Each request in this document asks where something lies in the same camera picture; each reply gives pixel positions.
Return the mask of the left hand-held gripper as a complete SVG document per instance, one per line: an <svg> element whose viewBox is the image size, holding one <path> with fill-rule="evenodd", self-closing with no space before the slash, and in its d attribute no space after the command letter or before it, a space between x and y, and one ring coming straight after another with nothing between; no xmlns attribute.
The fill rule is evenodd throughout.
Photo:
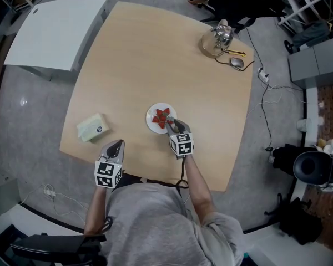
<svg viewBox="0 0 333 266"><path fill-rule="evenodd" d="M98 187L115 189L123 175L124 140L114 140L106 144L101 157L95 162L94 178Z"/></svg>

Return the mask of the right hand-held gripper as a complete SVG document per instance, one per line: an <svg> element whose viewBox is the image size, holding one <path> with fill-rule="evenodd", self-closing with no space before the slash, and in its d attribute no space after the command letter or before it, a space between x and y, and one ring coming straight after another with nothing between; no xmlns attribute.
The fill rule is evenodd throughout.
<svg viewBox="0 0 333 266"><path fill-rule="evenodd" d="M193 134L189 133L189 126L181 120L175 119L174 123L167 121L166 129L169 136L170 148L177 159L194 153Z"/></svg>

